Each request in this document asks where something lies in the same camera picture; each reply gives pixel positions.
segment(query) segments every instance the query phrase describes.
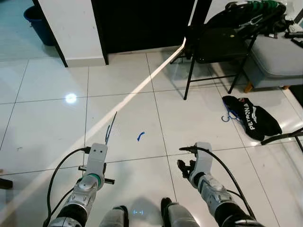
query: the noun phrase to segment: gray sofa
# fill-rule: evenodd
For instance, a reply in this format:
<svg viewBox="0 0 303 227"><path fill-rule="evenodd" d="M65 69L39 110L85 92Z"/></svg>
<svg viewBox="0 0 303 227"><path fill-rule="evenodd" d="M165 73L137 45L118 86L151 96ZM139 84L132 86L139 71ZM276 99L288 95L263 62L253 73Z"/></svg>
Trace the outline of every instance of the gray sofa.
<svg viewBox="0 0 303 227"><path fill-rule="evenodd" d="M250 82L245 88L303 84L303 48L278 34L278 39L259 35L244 67Z"/></svg>

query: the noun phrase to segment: black door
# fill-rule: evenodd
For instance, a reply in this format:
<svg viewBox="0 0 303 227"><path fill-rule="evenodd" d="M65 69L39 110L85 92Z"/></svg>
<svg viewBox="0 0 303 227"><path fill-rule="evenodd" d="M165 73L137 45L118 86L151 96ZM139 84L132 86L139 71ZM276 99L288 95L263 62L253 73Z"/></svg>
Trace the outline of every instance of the black door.
<svg viewBox="0 0 303 227"><path fill-rule="evenodd" d="M194 0L92 3L102 47L107 53L116 53L181 45Z"/></svg>

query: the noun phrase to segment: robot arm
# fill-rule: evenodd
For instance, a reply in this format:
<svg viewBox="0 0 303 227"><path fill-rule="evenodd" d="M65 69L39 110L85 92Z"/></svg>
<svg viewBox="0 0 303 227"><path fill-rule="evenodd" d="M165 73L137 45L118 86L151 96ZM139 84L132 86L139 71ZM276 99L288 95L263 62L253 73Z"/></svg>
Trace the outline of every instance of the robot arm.
<svg viewBox="0 0 303 227"><path fill-rule="evenodd" d="M209 143L198 142L195 146L212 151ZM219 227L262 227L253 217L244 213L226 188L210 174L212 157L202 150L190 151L195 154L196 161L191 160L190 166L186 166L182 160L178 160L178 167L183 177L198 189Z"/></svg>
<svg viewBox="0 0 303 227"><path fill-rule="evenodd" d="M85 226L97 191L104 183L115 182L104 177L106 153L105 144L94 143L91 146L84 176L76 183L73 192L49 227Z"/></svg>

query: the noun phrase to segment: sofa leg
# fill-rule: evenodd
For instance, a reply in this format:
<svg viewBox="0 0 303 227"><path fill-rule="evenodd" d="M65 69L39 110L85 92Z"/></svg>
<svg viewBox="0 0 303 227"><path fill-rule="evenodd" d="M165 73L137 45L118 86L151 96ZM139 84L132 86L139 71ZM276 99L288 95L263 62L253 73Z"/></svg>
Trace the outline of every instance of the sofa leg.
<svg viewBox="0 0 303 227"><path fill-rule="evenodd" d="M244 92L249 93L253 88L254 88L254 86L252 85L252 83L248 82L246 88L244 89Z"/></svg>

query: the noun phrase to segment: blue bucket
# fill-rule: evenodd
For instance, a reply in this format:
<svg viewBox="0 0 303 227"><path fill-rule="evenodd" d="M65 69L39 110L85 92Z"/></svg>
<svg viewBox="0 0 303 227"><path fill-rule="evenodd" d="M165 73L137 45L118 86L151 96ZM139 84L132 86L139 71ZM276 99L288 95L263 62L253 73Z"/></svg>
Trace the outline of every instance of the blue bucket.
<svg viewBox="0 0 303 227"><path fill-rule="evenodd" d="M47 29L44 21L42 21L41 13L35 6L32 6L25 10L23 16L32 24L32 27L34 28L44 45L54 46L52 35Z"/></svg>

